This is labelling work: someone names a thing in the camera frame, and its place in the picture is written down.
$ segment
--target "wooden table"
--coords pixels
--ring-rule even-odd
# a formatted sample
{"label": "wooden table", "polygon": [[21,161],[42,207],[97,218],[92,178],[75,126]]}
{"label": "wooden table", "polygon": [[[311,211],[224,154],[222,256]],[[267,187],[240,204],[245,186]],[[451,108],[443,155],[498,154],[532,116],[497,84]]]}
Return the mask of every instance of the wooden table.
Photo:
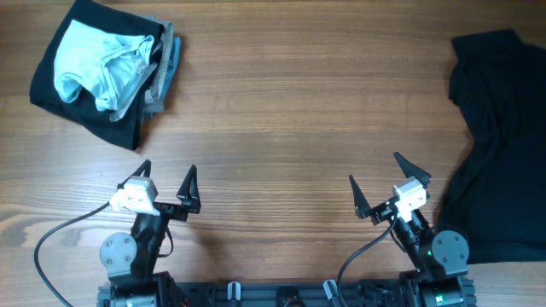
{"label": "wooden table", "polygon": [[[403,179],[392,157],[401,152],[433,175],[423,210],[432,221],[472,147],[447,98],[450,39],[513,27],[546,45],[538,2],[134,2],[106,1],[172,20],[185,46],[168,110],[146,124],[136,152],[29,102],[32,74],[71,1],[0,8],[0,306],[60,304],[34,268],[38,239],[107,201],[145,159],[160,200],[175,200],[192,164],[202,196],[199,216],[171,223],[175,250],[157,270],[177,281],[333,278],[386,227],[354,217],[349,174],[379,203]],[[70,302],[94,305],[107,281],[99,246],[133,218],[108,208],[46,241],[41,263]],[[406,269],[411,262],[387,238],[346,279]],[[480,306],[546,299],[546,264],[470,270]]]}

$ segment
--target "black cloth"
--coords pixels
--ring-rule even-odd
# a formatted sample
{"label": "black cloth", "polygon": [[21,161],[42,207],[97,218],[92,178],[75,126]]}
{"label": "black cloth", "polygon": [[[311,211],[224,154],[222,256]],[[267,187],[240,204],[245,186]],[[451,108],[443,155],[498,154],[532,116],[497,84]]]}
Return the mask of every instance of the black cloth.
{"label": "black cloth", "polygon": [[471,264],[546,260],[546,50],[511,30],[455,38],[453,48],[450,99],[474,145],[439,224],[467,233]]}
{"label": "black cloth", "polygon": [[72,103],[62,101],[53,85],[53,64],[62,37],[72,20],[80,21],[87,26],[109,33],[152,35],[154,36],[154,47],[152,49],[160,41],[163,26],[133,14],[102,6],[90,0],[77,0],[70,8],[59,29],[57,29],[53,40],[45,51],[44,58],[38,64],[32,78],[30,88],[32,104],[63,118],[80,123],[91,133],[107,142],[124,148],[136,149],[140,141],[140,126],[144,104],[143,93],[149,87],[154,75],[148,78],[144,86],[141,87],[125,116],[114,123],[111,123],[109,119],[111,111],[99,112],[96,110],[95,97],[86,89],[82,89],[76,101]]}

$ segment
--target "wooden tabletop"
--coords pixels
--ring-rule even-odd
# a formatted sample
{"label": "wooden tabletop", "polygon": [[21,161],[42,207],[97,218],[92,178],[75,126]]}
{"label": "wooden tabletop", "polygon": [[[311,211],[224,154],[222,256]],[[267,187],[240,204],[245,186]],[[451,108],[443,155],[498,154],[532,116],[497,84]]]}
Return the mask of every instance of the wooden tabletop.
{"label": "wooden tabletop", "polygon": [[[0,306],[60,305],[34,268],[36,243],[106,202],[145,159],[160,200],[175,200],[192,164],[202,196],[200,215],[170,224],[174,253],[156,270],[177,281],[335,278],[386,228],[354,216],[350,174],[379,203],[404,178],[392,157],[399,151],[433,175],[423,208],[432,223],[472,147],[447,98],[450,39],[512,27],[546,45],[539,2],[102,1],[171,20],[183,38],[167,110],[145,124],[132,152],[29,102],[34,70],[71,2],[0,8]],[[133,219],[108,208],[45,242],[44,271],[74,305],[96,303],[107,282],[99,246]],[[412,268],[387,238],[346,279]],[[542,305],[545,273],[543,263],[470,267],[479,306]]]}

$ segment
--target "black garment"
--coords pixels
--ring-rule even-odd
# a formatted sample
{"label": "black garment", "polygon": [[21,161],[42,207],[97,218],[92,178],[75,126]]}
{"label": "black garment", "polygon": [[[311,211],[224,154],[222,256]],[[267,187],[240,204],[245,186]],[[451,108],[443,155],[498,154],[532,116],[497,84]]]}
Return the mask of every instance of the black garment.
{"label": "black garment", "polygon": [[125,116],[114,123],[111,123],[109,119],[111,112],[96,110],[95,97],[86,89],[81,90],[76,101],[72,103],[63,102],[53,85],[53,64],[62,37],[72,20],[78,20],[87,26],[109,33],[152,35],[154,36],[154,47],[152,49],[160,41],[163,26],[133,14],[107,8],[90,0],[77,0],[62,21],[59,29],[57,29],[53,40],[45,51],[44,58],[38,64],[32,78],[30,89],[32,104],[82,124],[91,133],[107,142],[124,148],[136,149],[140,141],[144,91],[148,88],[154,75],[152,74],[144,86],[141,87]]}
{"label": "black garment", "polygon": [[510,30],[453,47],[450,99],[475,141],[440,224],[467,232],[471,264],[546,260],[546,50]]}

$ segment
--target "stack of folded clothes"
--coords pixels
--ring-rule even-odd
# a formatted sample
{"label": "stack of folded clothes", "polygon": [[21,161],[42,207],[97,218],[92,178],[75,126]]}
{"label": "stack of folded clothes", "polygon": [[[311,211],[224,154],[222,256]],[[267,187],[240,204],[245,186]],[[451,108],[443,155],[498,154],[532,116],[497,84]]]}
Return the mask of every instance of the stack of folded clothes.
{"label": "stack of folded clothes", "polygon": [[31,103],[136,149],[143,118],[164,110],[181,44],[169,21],[77,0],[38,64]]}

